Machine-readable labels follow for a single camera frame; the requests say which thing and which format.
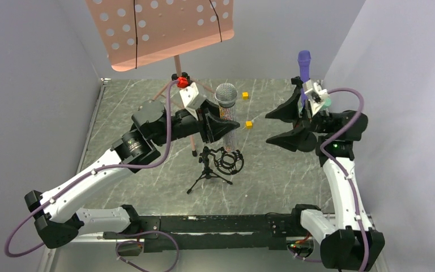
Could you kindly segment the glitter sequin microphone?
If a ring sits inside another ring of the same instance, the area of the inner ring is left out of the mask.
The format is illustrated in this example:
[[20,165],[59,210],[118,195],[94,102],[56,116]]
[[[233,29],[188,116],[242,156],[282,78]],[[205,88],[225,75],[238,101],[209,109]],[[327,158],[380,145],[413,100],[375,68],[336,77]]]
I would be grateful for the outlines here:
[[[236,121],[236,100],[238,92],[236,87],[231,83],[222,83],[217,86],[215,91],[215,100],[219,105],[220,118],[230,121]],[[237,150],[238,139],[236,129],[230,131],[223,137],[223,147],[226,152]]]

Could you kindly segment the black shock mount tripod stand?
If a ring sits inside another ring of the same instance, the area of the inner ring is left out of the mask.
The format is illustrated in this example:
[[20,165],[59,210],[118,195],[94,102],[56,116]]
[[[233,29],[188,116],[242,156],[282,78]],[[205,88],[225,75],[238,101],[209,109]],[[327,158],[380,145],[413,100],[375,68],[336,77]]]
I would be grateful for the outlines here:
[[228,152],[224,147],[211,149],[204,146],[198,155],[198,163],[203,164],[201,175],[186,191],[186,194],[190,194],[201,180],[221,179],[226,184],[233,185],[233,182],[224,175],[233,176],[240,173],[244,167],[244,156],[240,150]]

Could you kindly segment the purple microphone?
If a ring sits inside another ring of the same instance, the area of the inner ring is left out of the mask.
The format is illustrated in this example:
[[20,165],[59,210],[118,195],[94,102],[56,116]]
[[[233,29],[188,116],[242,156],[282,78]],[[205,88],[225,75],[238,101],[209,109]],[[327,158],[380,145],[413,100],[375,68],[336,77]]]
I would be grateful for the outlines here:
[[300,78],[302,80],[300,86],[301,104],[304,107],[306,102],[306,95],[302,85],[310,79],[310,62],[311,54],[308,50],[302,50],[298,53],[297,62],[300,69]]

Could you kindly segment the teal green microphone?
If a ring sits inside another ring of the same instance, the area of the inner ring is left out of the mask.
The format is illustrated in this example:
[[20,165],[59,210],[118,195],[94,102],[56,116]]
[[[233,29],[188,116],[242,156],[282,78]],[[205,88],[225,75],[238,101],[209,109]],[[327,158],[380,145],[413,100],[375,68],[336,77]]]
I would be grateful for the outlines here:
[[332,103],[331,98],[328,97],[328,98],[324,101],[323,106],[322,106],[322,109],[323,109],[323,110],[326,110],[327,108],[329,108],[329,107],[331,106],[331,103]]

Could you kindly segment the black desk mic stand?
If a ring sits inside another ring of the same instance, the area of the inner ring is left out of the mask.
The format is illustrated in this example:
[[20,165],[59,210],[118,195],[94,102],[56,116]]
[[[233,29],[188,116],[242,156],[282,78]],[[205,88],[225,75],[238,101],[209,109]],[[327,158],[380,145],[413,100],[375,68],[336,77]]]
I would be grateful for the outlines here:
[[299,99],[302,96],[302,85],[303,81],[300,76],[296,76],[291,78],[291,85],[294,85],[293,94],[291,96],[292,99]]

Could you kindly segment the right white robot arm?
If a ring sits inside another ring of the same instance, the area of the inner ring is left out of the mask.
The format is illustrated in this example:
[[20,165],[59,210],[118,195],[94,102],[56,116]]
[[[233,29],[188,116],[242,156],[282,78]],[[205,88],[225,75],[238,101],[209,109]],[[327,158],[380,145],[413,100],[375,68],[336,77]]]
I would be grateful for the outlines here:
[[268,119],[291,123],[292,130],[266,142],[291,152],[314,151],[319,159],[330,184],[335,222],[326,219],[319,208],[306,205],[296,207],[296,216],[298,224],[319,244],[324,267],[369,271],[385,245],[385,238],[370,222],[356,182],[353,144],[361,140],[368,126],[368,116],[363,113],[364,99],[358,91],[333,90],[334,93],[341,91],[357,96],[357,110],[340,113],[320,110],[312,114],[312,96],[299,108],[301,90],[295,88],[286,102],[266,114]]

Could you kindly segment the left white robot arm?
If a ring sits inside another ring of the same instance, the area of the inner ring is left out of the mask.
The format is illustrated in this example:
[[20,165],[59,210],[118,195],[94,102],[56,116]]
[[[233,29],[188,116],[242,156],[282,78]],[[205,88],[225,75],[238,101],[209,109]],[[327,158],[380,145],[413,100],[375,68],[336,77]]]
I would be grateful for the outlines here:
[[86,200],[141,169],[157,167],[168,156],[168,151],[159,151],[160,146],[169,148],[172,141],[197,133],[212,143],[239,127],[236,121],[220,118],[219,107],[207,100],[195,114],[187,110],[171,114],[166,104],[150,100],[132,115],[132,121],[130,130],[86,169],[52,190],[33,190],[25,196],[47,248],[62,247],[89,233],[138,233],[142,223],[132,205],[90,210],[84,208]]

